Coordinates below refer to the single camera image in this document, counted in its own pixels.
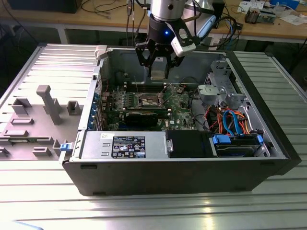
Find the white paper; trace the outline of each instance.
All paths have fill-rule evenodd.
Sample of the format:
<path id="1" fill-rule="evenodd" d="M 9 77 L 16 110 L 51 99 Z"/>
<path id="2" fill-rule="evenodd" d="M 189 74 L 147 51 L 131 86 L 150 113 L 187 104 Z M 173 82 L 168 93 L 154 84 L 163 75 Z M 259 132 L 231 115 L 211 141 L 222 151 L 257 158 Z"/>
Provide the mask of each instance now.
<path id="1" fill-rule="evenodd" d="M 288 15 L 285 17 L 280 18 L 281 20 L 284 20 L 285 22 L 291 23 L 292 25 L 300 25 L 305 22 L 304 19 L 297 17 L 295 15 Z"/>
<path id="2" fill-rule="evenodd" d="M 238 12 L 241 13 L 247 13 L 249 8 L 258 8 L 259 10 L 263 9 L 265 1 L 257 1 L 257 2 L 251 2 L 251 1 L 242 1 L 240 2 L 240 5 L 238 7 Z"/>

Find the black box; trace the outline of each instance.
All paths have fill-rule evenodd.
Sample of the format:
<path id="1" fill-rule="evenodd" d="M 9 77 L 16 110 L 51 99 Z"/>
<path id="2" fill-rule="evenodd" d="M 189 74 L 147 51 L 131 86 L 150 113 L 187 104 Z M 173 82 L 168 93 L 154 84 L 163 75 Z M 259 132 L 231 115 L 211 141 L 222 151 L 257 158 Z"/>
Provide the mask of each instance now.
<path id="1" fill-rule="evenodd" d="M 13 10 L 76 13 L 82 0 L 7 0 Z"/>
<path id="2" fill-rule="evenodd" d="M 216 21 L 217 21 L 222 17 L 222 13 L 225 7 L 225 2 L 223 0 L 213 0 L 212 6 L 214 8 L 214 15 L 216 16 Z"/>

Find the wooden table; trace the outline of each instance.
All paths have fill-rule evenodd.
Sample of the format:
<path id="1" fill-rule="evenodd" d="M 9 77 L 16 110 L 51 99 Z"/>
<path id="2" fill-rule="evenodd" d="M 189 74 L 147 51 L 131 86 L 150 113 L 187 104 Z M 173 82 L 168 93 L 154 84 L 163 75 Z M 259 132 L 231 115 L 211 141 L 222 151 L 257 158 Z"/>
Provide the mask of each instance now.
<path id="1" fill-rule="evenodd" d="M 95 4 L 109 3 L 111 0 L 95 0 Z M 101 7 L 101 10 L 110 9 L 116 6 L 125 4 L 125 0 L 118 0 L 110 6 Z M 243 30 L 240 39 L 259 40 L 259 41 L 275 41 L 275 42 L 290 42 L 303 43 L 307 37 L 307 25 L 302 24 L 294 26 L 283 20 L 276 19 L 274 24 L 248 24 L 244 22 L 244 14 L 237 13 L 237 7 L 240 0 L 226 0 L 231 16 L 236 18 L 239 23 L 243 23 Z M 126 31 L 127 14 L 126 7 L 121 7 L 110 11 L 111 19 L 107 19 L 95 13 L 86 12 L 79 9 L 75 14 L 60 13 L 60 12 L 42 12 L 42 11 L 17 11 L 12 10 L 8 4 L 7 8 L 11 14 L 25 26 L 52 27 L 56 28 L 62 43 L 69 43 L 66 29 L 82 29 L 82 30 L 99 30 L 99 31 Z M 85 4 L 86 9 L 93 11 L 91 2 Z M 299 11 L 307 11 L 307 7 L 299 6 Z M 135 27 L 139 24 L 143 14 L 143 9 L 138 5 L 135 6 Z M 147 31 L 148 17 L 145 16 L 141 24 L 140 32 Z M 5 11 L 4 7 L 0 6 L 0 23 L 5 25 L 17 25 L 11 16 Z M 132 19 L 129 23 L 129 31 L 132 31 Z M 225 23 L 221 23 L 219 28 L 213 29 L 210 36 L 219 40 L 228 33 L 229 29 Z"/>

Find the open computer chassis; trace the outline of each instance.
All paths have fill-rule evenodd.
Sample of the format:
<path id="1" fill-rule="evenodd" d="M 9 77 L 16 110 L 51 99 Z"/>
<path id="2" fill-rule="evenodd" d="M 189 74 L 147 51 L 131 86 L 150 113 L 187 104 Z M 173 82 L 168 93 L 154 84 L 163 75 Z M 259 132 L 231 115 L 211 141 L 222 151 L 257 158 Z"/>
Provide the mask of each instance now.
<path id="1" fill-rule="evenodd" d="M 81 194 L 250 191 L 300 162 L 244 53 L 193 52 L 168 79 L 163 58 L 147 78 L 133 49 L 96 56 L 72 156 L 60 159 Z"/>

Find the black cable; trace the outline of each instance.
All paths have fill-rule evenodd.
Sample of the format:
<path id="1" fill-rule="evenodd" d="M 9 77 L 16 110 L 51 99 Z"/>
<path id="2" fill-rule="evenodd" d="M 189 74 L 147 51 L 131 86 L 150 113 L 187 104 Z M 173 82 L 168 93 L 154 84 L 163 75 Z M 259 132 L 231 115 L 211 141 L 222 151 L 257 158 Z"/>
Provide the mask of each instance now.
<path id="1" fill-rule="evenodd" d="M 237 41 L 236 41 L 236 45 L 235 45 L 234 50 L 236 50 L 236 46 L 237 46 L 237 45 L 238 45 L 238 43 L 239 43 L 239 40 L 240 40 L 240 34 L 241 34 L 241 31 L 239 31 L 239 33 L 238 33 L 238 36 L 237 36 Z"/>
<path id="2" fill-rule="evenodd" d="M 1 38 L 3 38 L 3 31 L 2 31 L 2 26 L 0 28 L 0 32 L 1 32 Z M 9 78 L 9 68 L 8 68 L 8 60 L 7 60 L 7 55 L 6 55 L 6 50 L 5 50 L 5 46 L 3 46 L 3 56 L 4 56 L 4 63 L 5 63 L 5 73 L 7 78 Z"/>
<path id="3" fill-rule="evenodd" d="M 200 82 L 198 82 L 198 80 L 195 78 L 195 77 L 192 77 L 192 76 L 187 76 L 187 77 L 184 77 L 184 78 L 182 78 L 181 80 L 180 80 L 180 82 L 179 82 L 179 84 L 181 84 L 182 83 L 182 81 L 184 80 L 184 79 L 187 79 L 187 78 L 191 78 L 191 79 L 193 79 L 197 84 L 201 84 Z"/>
<path id="4" fill-rule="evenodd" d="M 211 28 L 207 31 L 207 33 L 202 37 L 200 38 L 200 41 L 202 41 L 203 39 L 205 39 L 205 37 L 208 36 L 208 34 L 210 33 L 210 31 L 220 22 L 220 21 L 223 21 L 223 20 L 226 20 L 226 19 L 230 19 L 231 21 L 233 21 L 233 32 L 230 34 L 230 36 L 228 38 L 226 38 L 222 43 L 220 44 L 217 44 L 217 45 L 213 45 L 213 46 L 210 46 L 210 45 L 206 45 L 206 44 L 202 44 L 202 46 L 206 46 L 206 47 L 220 47 L 222 46 L 223 44 L 227 43 L 228 41 L 231 40 L 231 38 L 233 37 L 233 35 L 235 34 L 236 32 L 236 20 L 231 17 L 231 16 L 225 16 L 225 17 L 222 17 L 222 18 L 219 18 L 217 21 L 215 21 L 215 23 L 211 26 Z"/>
<path id="5" fill-rule="evenodd" d="M 10 39 L 10 42 L 11 42 L 12 46 L 13 46 L 14 48 L 17 49 L 18 53 L 19 53 L 21 56 L 25 57 L 25 58 L 29 58 L 29 56 L 25 56 L 23 53 L 21 53 L 20 49 L 23 49 L 24 51 L 28 52 L 29 54 L 32 54 L 32 51 L 29 51 L 29 50 L 27 50 L 26 48 L 24 48 L 24 47 L 22 47 L 22 46 L 16 45 L 16 44 L 14 43 L 14 40 L 13 40 L 14 36 L 10 36 L 10 34 L 5 30 L 5 28 L 4 28 L 1 24 L 0 24 L 0 28 L 2 28 L 2 30 L 7 34 L 7 36 L 8 36 L 9 39 Z"/>
<path id="6" fill-rule="evenodd" d="M 146 4 L 140 3 L 139 0 L 135 0 L 135 1 L 136 1 L 136 3 L 137 3 L 139 6 L 141 6 L 142 8 L 146 7 Z"/>
<path id="7" fill-rule="evenodd" d="M 127 24 L 126 24 L 126 42 L 127 42 L 127 46 L 129 46 L 129 44 L 128 44 L 128 24 L 129 24 L 129 18 L 130 18 L 130 15 L 127 16 Z"/>
<path id="8" fill-rule="evenodd" d="M 137 37 L 138 34 L 139 34 L 139 30 L 140 30 L 141 24 L 142 24 L 142 22 L 143 22 L 143 20 L 144 20 L 144 18 L 145 18 L 145 15 L 146 15 L 146 10 L 144 9 L 143 16 L 142 16 L 142 18 L 141 18 L 141 20 L 140 20 L 140 23 L 139 23 L 139 25 L 138 25 L 138 28 L 137 28 L 136 31 L 135 31 L 135 37 L 134 37 L 134 41 L 133 41 L 133 44 L 134 44 L 134 45 L 135 45 L 135 39 L 136 39 L 136 37 Z"/>
<path id="9" fill-rule="evenodd" d="M 300 49 L 298 50 L 298 53 L 296 55 L 296 57 L 293 59 L 290 68 L 289 68 L 289 73 L 291 74 L 293 72 L 293 70 L 297 67 L 297 65 L 303 60 L 303 58 L 305 57 L 305 50 L 302 51 L 304 45 L 307 42 L 307 38 L 305 39 L 305 41 L 303 42 L 302 46 L 300 47 Z"/>
<path id="10" fill-rule="evenodd" d="M 21 25 L 21 23 L 11 14 L 11 12 L 8 10 L 8 8 L 6 8 L 4 1 L 2 1 L 3 7 L 5 8 L 6 12 L 24 29 L 24 31 L 27 32 L 27 34 L 29 34 L 29 36 L 36 42 L 36 44 L 38 44 L 38 41 L 29 33 L 29 31 L 26 30 L 26 28 Z"/>
<path id="11" fill-rule="evenodd" d="M 98 5 L 98 6 L 96 6 L 96 7 L 95 7 L 95 10 L 97 10 L 97 8 L 98 8 L 98 7 L 112 5 L 112 4 L 114 4 L 115 2 L 116 2 L 116 0 L 113 0 L 113 2 L 111 2 L 111 3 L 107 3 L 107 4 L 101 4 L 101 5 Z"/>
<path id="12" fill-rule="evenodd" d="M 202 14 L 202 12 L 201 12 L 201 6 L 199 5 L 199 3 L 198 3 L 196 0 L 192 0 L 192 1 L 193 1 L 194 4 L 197 5 L 198 9 L 200 10 L 200 11 L 199 11 L 199 14 L 197 15 L 197 18 L 200 18 L 200 17 L 201 17 L 201 14 Z"/>
<path id="13" fill-rule="evenodd" d="M 307 38 L 305 39 L 305 41 L 303 42 L 302 46 L 300 47 L 300 49 L 298 50 L 298 54 L 301 52 L 301 50 L 303 49 L 304 45 L 306 44 L 307 42 Z"/>
<path id="14" fill-rule="evenodd" d="M 132 0 L 132 41 L 131 41 L 132 46 L 134 46 L 133 38 L 134 38 L 134 0 Z"/>
<path id="15" fill-rule="evenodd" d="M 120 7 L 127 6 L 127 4 L 125 4 L 125 5 L 116 6 L 116 7 L 114 7 L 114 8 L 111 8 L 111 9 L 108 9 L 108 10 L 104 10 L 104 11 L 98 11 L 98 10 L 96 10 L 96 11 L 89 11 L 89 10 L 87 10 L 87 9 L 84 8 L 84 5 L 85 5 L 86 3 L 88 3 L 89 1 L 91 1 L 91 0 L 86 0 L 84 3 L 82 3 L 82 4 L 81 4 L 81 9 L 84 10 L 84 11 L 86 11 L 86 12 L 90 12 L 90 13 L 103 13 L 103 12 L 115 10 L 115 9 L 117 9 L 117 8 L 120 8 Z"/>
<path id="16" fill-rule="evenodd" d="M 197 91 L 197 89 L 194 90 L 194 93 L 192 94 L 192 99 L 191 99 L 191 102 L 190 102 L 190 105 L 189 105 L 189 107 L 190 107 L 190 113 L 191 113 L 191 115 L 192 115 L 192 118 L 194 118 L 194 120 L 195 120 L 198 124 L 200 124 L 201 127 L 202 127 L 204 130 L 210 131 L 204 124 L 202 124 L 199 120 L 196 119 L 196 117 L 198 117 L 198 116 L 200 116 L 200 115 L 203 115 L 203 114 L 198 114 L 198 115 L 194 116 L 194 114 L 193 114 L 193 112 L 192 112 L 192 103 L 193 103 L 193 99 L 194 99 L 194 95 L 195 95 L 196 91 Z"/>
<path id="17" fill-rule="evenodd" d="M 194 16 L 196 16 L 196 5 L 195 5 L 195 2 L 193 2 L 193 8 L 194 8 Z M 197 36 L 197 33 L 196 33 L 196 20 L 194 20 L 194 36 Z"/>
<path id="18" fill-rule="evenodd" d="M 230 13 L 229 13 L 229 10 L 228 10 L 228 8 L 226 7 L 226 5 L 224 6 L 224 8 L 226 9 L 227 14 L 226 14 L 226 13 L 223 13 L 223 14 L 226 14 L 227 16 L 231 17 L 231 16 L 230 16 Z"/>

